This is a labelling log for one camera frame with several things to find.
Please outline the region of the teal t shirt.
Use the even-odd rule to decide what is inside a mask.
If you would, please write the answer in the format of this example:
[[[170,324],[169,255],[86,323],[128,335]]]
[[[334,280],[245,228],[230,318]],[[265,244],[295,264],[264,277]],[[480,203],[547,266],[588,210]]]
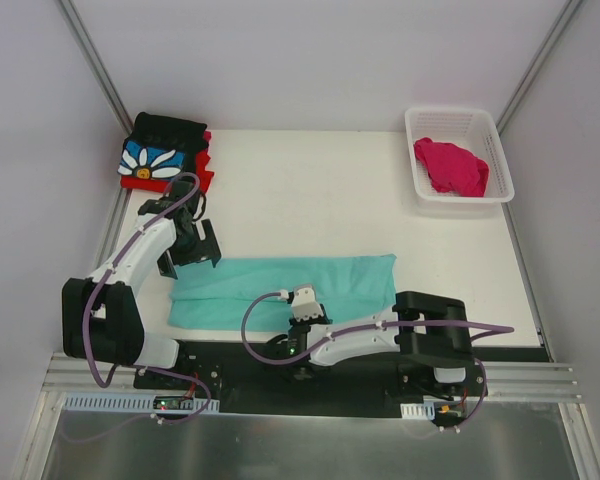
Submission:
[[[223,259],[177,269],[168,324],[187,330],[237,331],[259,296],[310,284],[327,318],[343,323],[395,303],[392,254],[357,257]]]

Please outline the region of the white plastic basket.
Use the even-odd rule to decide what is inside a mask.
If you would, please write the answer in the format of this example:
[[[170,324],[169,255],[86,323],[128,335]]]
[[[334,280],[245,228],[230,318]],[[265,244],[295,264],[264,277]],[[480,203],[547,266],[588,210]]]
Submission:
[[[513,181],[488,112],[412,107],[404,120],[414,189],[422,207],[480,211],[513,200]]]

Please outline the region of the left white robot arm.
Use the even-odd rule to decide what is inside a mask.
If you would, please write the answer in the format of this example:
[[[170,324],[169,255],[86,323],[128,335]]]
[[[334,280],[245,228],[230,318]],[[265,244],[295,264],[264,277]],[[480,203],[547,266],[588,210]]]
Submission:
[[[192,367],[179,356],[179,342],[145,330],[135,294],[154,270],[176,279],[178,266],[219,263],[211,221],[198,213],[205,204],[199,178],[178,175],[161,197],[141,205],[130,235],[100,267],[67,280],[61,293],[67,356],[90,364],[157,367],[157,377],[171,389],[189,382]]]

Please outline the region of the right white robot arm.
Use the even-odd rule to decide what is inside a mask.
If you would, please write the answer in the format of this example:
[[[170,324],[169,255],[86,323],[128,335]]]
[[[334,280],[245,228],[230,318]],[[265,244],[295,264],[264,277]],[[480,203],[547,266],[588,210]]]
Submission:
[[[441,394],[461,388],[478,365],[465,304],[448,297],[404,291],[384,310],[341,324],[330,321],[310,284],[277,296],[291,307],[290,328],[280,358],[267,365],[331,368],[345,361],[390,354],[422,366]]]

